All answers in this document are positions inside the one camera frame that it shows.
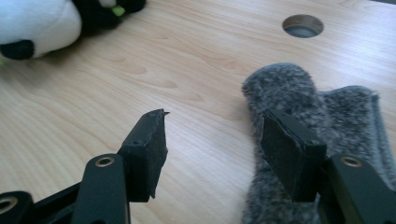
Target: gray fuzzy fabric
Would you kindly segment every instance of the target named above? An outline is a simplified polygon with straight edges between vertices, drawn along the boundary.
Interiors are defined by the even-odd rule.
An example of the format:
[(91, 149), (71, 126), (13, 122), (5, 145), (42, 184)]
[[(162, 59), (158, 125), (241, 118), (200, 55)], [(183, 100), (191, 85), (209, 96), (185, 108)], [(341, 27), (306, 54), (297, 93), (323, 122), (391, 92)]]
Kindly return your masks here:
[(262, 159), (262, 111), (276, 108), (294, 116), (328, 145), (327, 155), (347, 153), (371, 163), (396, 190), (396, 168), (378, 107), (378, 94), (360, 86), (319, 92), (304, 69), (277, 63), (256, 71), (245, 81), (256, 141), (256, 173), (242, 222), (319, 223), (317, 203), (293, 203), (269, 164)]

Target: green tag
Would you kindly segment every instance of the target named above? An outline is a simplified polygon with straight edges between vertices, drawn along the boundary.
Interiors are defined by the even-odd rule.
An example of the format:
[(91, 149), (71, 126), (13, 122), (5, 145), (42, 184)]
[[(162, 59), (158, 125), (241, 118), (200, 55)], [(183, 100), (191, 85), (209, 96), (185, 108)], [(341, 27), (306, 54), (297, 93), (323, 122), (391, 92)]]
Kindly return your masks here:
[(111, 8), (111, 10), (113, 10), (114, 15), (120, 17), (125, 13), (125, 9), (121, 6), (114, 6), (113, 8)]

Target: metal screw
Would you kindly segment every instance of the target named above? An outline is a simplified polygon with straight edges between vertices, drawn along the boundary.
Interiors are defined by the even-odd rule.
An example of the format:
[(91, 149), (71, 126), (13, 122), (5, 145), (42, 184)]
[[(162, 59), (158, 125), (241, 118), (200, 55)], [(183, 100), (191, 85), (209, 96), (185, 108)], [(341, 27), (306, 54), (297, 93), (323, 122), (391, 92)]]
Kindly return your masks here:
[(0, 199), (0, 215), (11, 210), (17, 203), (18, 199), (13, 196)]
[(351, 166), (355, 168), (362, 167), (361, 161), (352, 157), (342, 157), (341, 162), (343, 162), (347, 166)]
[(111, 165), (111, 163), (114, 162), (114, 159), (112, 157), (103, 157), (99, 160), (96, 161), (95, 165), (97, 167), (106, 167)]

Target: wooden table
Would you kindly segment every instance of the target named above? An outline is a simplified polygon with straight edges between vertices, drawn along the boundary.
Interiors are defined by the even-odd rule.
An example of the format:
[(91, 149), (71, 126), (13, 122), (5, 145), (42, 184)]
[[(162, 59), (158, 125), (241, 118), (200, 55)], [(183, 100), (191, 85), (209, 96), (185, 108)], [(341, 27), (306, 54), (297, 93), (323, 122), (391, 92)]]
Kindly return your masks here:
[[(308, 14), (313, 38), (282, 22)], [(148, 0), (113, 31), (0, 67), (0, 192), (36, 201), (114, 153), (140, 116), (166, 117), (168, 159), (157, 198), (133, 223), (239, 223), (254, 175), (243, 81), (270, 63), (297, 63), (320, 91), (379, 92), (396, 154), (396, 6), (372, 1)]]

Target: stuffed toy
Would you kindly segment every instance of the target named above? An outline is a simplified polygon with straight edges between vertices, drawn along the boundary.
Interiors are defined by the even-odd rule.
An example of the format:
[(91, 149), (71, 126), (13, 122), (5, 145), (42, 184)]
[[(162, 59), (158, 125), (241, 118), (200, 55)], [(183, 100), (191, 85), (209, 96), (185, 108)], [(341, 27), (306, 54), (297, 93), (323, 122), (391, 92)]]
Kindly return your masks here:
[(0, 52), (27, 60), (71, 45), (85, 29), (113, 29), (146, 0), (0, 0)]

